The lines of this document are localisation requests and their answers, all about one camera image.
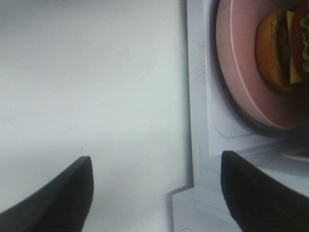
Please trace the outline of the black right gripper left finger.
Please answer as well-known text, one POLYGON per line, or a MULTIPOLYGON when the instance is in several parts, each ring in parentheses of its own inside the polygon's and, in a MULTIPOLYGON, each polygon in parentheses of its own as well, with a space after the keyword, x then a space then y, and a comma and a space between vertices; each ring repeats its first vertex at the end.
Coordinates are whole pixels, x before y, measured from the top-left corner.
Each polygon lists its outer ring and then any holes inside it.
POLYGON ((92 161, 79 157, 41 189, 0 214, 2 232, 80 232, 94 194, 92 161))

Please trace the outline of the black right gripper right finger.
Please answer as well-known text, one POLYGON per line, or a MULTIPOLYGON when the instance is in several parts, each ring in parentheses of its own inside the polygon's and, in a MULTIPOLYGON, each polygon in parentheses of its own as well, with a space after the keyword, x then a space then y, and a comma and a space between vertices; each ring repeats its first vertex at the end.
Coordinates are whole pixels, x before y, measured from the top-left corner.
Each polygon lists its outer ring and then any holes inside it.
POLYGON ((244 232, 307 232, 309 199, 260 171, 234 151, 221 159, 221 189, 244 232))

